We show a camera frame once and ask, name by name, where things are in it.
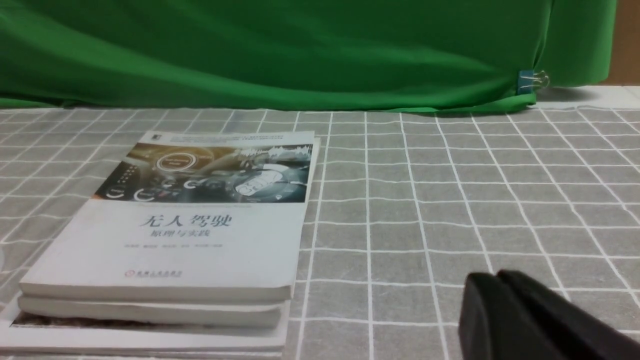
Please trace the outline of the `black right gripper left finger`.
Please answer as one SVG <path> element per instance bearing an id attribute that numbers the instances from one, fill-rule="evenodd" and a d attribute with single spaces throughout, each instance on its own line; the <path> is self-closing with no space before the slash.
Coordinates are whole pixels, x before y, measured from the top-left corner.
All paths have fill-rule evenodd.
<path id="1" fill-rule="evenodd" d="M 566 360 L 517 297 L 490 273 L 469 273 L 458 338 L 464 360 Z"/>

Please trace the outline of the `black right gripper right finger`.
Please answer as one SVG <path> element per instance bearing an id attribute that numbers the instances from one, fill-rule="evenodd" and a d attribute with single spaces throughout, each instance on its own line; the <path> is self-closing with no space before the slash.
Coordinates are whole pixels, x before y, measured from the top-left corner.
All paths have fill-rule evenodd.
<path id="1" fill-rule="evenodd" d="M 537 327 L 568 360 L 638 360 L 639 343 L 592 316 L 524 272 L 498 278 L 524 305 Z"/>

